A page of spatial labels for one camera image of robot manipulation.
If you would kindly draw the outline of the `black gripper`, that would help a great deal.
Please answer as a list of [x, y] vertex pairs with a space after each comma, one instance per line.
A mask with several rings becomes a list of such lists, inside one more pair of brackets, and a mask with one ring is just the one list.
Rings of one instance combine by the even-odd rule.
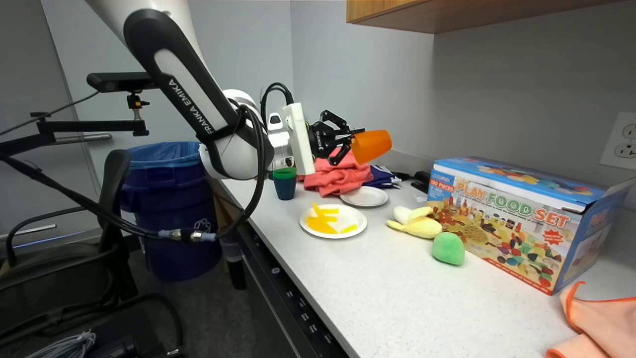
[[330, 166], [340, 166], [352, 158], [350, 140], [356, 134], [364, 134], [364, 128], [350, 130], [348, 122], [340, 116], [324, 110], [320, 120], [310, 126], [310, 148], [320, 160], [328, 160]]

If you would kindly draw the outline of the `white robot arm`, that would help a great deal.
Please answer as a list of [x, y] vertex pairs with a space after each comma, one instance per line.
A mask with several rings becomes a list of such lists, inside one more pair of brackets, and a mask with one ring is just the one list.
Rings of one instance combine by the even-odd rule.
[[193, 128], [211, 178], [257, 180], [275, 160], [263, 116], [221, 90], [201, 58], [189, 0], [86, 0]]

